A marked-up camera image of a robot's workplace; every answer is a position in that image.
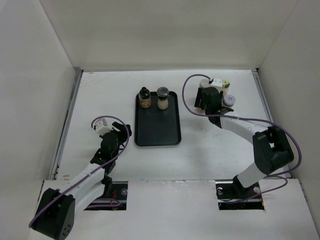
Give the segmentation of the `black knob spice bottle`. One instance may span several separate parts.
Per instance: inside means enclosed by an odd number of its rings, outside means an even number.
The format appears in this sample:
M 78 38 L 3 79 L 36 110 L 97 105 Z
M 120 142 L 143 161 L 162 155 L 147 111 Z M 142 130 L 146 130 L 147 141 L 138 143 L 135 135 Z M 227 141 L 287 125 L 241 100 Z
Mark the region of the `black knob spice bottle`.
M 151 92 L 144 86 L 138 93 L 139 103 L 142 108 L 149 108 L 151 106 Z

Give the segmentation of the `silver lid blue label jar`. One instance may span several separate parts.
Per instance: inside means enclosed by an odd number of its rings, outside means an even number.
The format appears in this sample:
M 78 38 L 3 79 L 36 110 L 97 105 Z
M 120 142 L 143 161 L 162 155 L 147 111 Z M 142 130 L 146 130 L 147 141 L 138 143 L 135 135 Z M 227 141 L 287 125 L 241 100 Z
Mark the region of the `silver lid blue label jar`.
M 199 87 L 202 89 L 211 87 L 210 80 L 209 79 L 202 79 L 199 82 Z

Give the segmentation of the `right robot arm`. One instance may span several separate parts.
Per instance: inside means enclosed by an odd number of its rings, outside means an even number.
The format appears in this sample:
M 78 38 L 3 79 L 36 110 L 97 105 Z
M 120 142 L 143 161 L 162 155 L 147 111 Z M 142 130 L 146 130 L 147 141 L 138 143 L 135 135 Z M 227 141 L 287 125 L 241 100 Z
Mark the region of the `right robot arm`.
M 223 93 L 215 87 L 198 88 L 194 106 L 205 111 L 215 126 L 235 133 L 253 146 L 254 162 L 232 179 L 232 192 L 245 197 L 250 187 L 294 160 L 285 132 L 272 123 L 241 120 L 236 112 L 222 105 Z

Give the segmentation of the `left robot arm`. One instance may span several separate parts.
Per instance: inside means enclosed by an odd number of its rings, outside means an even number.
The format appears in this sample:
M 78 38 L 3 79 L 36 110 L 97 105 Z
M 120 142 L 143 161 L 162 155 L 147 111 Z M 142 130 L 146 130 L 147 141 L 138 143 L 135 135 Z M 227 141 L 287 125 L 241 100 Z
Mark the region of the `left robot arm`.
M 28 225 L 53 240 L 66 239 L 77 213 L 83 210 L 113 210 L 122 206 L 117 195 L 112 195 L 113 181 L 109 174 L 128 146 L 131 127 L 118 118 L 108 126 L 105 116 L 101 116 L 91 123 L 91 128 L 101 138 L 99 149 L 75 178 L 61 188 L 48 188 L 42 193 L 35 216 Z

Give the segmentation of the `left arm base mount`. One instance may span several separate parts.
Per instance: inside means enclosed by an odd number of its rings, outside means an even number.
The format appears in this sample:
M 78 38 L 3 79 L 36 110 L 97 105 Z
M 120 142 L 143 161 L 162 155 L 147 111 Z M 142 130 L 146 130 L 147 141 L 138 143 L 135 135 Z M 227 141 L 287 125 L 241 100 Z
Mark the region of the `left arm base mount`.
M 102 181 L 104 191 L 85 210 L 86 211 L 125 211 L 127 209 L 128 181 L 113 181 L 106 176 Z

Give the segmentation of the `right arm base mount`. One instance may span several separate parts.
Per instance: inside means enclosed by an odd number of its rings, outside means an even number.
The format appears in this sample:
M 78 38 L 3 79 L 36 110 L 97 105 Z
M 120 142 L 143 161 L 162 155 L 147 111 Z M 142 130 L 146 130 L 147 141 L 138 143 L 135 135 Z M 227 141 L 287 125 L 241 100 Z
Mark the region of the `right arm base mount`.
M 215 182 L 218 208 L 221 211 L 229 210 L 264 210 L 264 201 L 261 195 L 260 184 L 257 182 L 249 188 L 236 192 L 231 180 Z

